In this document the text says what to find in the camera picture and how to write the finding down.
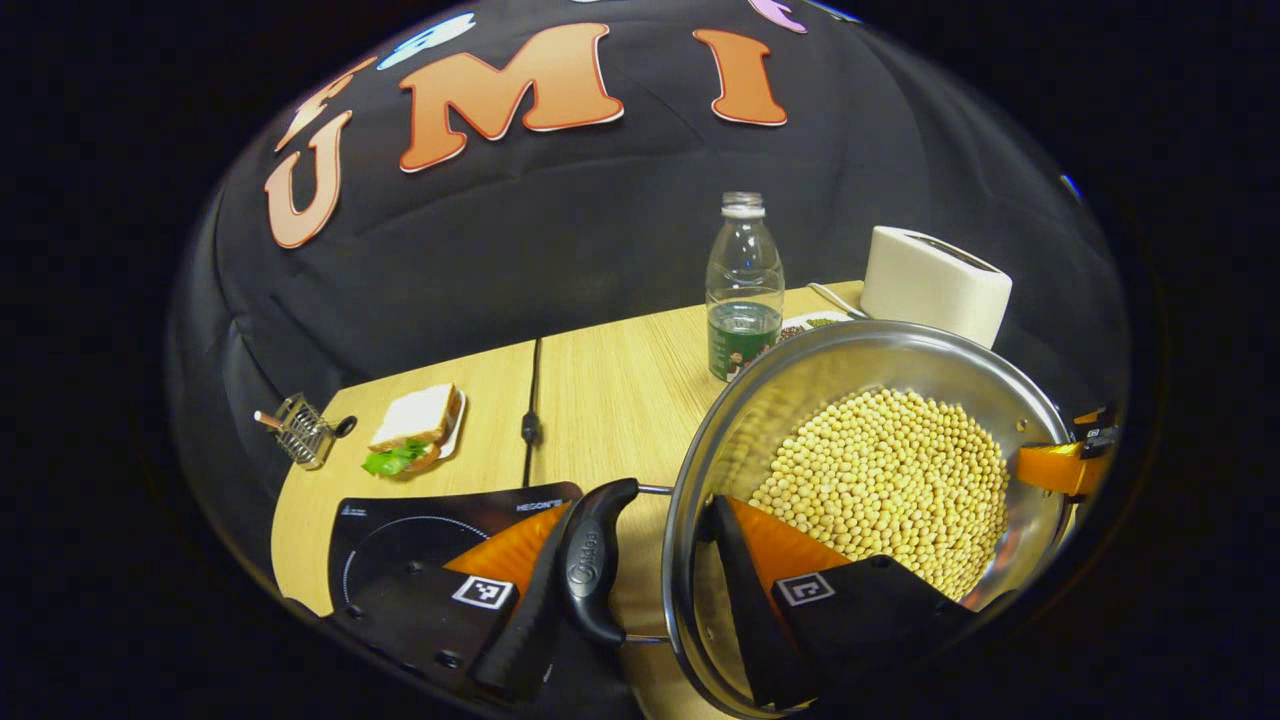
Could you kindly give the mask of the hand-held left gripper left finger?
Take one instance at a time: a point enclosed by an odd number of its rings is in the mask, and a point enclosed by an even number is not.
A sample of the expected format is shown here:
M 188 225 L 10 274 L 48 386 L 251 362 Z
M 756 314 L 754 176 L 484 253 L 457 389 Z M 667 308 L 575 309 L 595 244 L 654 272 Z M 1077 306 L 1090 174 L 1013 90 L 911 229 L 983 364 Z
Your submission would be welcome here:
M 325 628 L 435 692 L 527 702 L 556 652 L 552 574 L 571 507 L 554 502 L 447 560 L 442 544 L 393 544 L 376 530 L 356 552 L 372 574 L 344 588 Z

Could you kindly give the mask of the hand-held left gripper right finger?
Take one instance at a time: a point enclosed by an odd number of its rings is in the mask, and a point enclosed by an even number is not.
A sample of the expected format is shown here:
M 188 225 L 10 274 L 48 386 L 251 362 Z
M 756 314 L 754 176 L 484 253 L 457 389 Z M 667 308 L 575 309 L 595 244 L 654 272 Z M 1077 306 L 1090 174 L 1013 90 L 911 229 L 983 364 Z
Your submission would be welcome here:
M 708 510 L 748 684 L 792 708 L 929 659 L 978 615 L 879 553 L 851 560 L 739 498 Z

